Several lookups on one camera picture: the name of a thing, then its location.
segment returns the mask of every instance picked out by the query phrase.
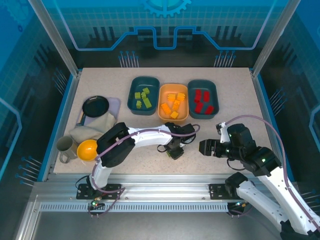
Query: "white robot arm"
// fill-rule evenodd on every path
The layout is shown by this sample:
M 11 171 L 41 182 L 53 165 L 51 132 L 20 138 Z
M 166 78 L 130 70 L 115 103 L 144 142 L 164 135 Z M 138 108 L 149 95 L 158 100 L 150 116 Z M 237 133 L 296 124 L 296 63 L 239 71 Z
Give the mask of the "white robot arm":
M 89 176 L 90 184 L 94 190 L 97 188 L 101 189 L 108 184 L 108 178 L 113 168 L 121 164 L 133 149 L 150 145 L 163 146 L 168 155 L 176 160 L 184 153 L 183 146 L 193 141 L 196 137 L 196 134 L 184 137 L 172 135 L 194 133 L 195 129 L 191 124 L 181 127 L 168 122 L 158 127 L 148 128 L 148 130 L 154 131 L 145 131 L 144 128 L 126 127 L 123 122 L 120 122 L 98 139 L 97 152 L 100 154 L 112 144 L 119 141 L 119 139 L 132 135 L 133 133 L 139 133 L 132 135 L 100 158 L 100 161 L 94 168 L 94 176 L 92 174 Z
M 225 181 L 230 195 L 246 200 L 266 216 L 281 232 L 282 239 L 318 239 L 320 217 L 305 203 L 298 191 L 288 180 L 289 188 L 299 203 L 311 216 L 304 213 L 289 192 L 285 183 L 284 169 L 275 154 L 266 147 L 256 146 L 250 131 L 243 124 L 217 125 L 220 140 L 207 139 L 200 142 L 199 151 L 205 156 L 239 160 L 244 168 L 269 189 L 275 203 L 261 193 L 252 182 L 237 172 Z

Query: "table surface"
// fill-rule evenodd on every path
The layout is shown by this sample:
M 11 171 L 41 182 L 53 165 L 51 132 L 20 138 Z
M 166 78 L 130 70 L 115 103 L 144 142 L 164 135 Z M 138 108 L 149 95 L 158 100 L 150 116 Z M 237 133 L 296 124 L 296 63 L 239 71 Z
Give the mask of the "table surface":
M 121 100 L 117 122 L 124 122 L 132 128 L 157 127 L 163 123 L 158 113 L 151 116 L 134 115 L 127 107 L 131 82 L 139 76 L 151 76 L 160 81 L 160 85 L 179 83 L 187 85 L 194 79 L 206 79 L 215 83 L 219 113 L 209 120 L 188 117 L 185 124 L 200 124 L 200 132 L 195 141 L 184 147 L 184 154 L 177 160 L 166 153 L 157 152 L 157 146 L 134 149 L 125 161 L 116 166 L 113 174 L 232 174 L 225 158 L 203 156 L 199 152 L 199 142 L 205 139 L 220 139 L 216 124 L 227 122 L 239 115 L 256 115 L 262 117 L 258 98 L 248 68 L 84 68 L 76 90 L 74 101 L 65 128 L 65 135 L 77 123 L 79 112 L 85 99 L 94 95 L 115 97 Z M 258 146 L 271 148 L 264 123 L 251 118 L 242 118 L 234 123 L 243 123 L 250 129 Z M 234 168 L 242 168 L 238 161 L 230 163 Z M 57 159 L 54 173 L 88 174 L 92 172 L 94 162 L 80 159 L 63 164 Z

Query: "gray mug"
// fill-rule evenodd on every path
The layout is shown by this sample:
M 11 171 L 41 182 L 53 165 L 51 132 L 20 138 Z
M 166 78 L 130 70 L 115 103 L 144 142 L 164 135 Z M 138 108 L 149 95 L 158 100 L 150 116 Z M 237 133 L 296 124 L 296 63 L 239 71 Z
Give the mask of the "gray mug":
M 70 136 L 63 136 L 56 142 L 56 149 L 60 152 L 60 162 L 67 164 L 70 159 L 76 159 L 78 146 Z

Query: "beige cloth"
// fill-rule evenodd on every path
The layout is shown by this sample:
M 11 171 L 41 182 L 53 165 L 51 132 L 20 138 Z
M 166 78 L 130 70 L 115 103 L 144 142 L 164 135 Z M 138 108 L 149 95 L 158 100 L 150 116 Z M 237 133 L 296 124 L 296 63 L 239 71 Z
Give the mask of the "beige cloth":
M 99 139 L 109 129 L 111 129 L 116 123 L 115 117 L 106 112 L 104 115 L 93 120 L 86 126 L 79 126 L 69 131 L 71 137 L 78 144 L 88 139 Z

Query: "vent slot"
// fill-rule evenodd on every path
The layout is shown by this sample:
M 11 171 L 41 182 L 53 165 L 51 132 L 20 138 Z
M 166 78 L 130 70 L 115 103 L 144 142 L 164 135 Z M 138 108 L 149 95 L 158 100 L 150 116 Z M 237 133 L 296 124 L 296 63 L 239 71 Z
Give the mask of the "vent slot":
M 105 206 L 100 207 L 92 212 L 103 212 L 111 202 L 105 202 Z M 42 203 L 40 211 L 42 212 L 87 212 L 89 203 L 87 202 L 66 202 Z M 126 212 L 142 212 L 142 213 L 210 213 L 210 212 L 228 212 L 228 204 L 226 202 L 117 202 L 110 212 L 126 213 Z

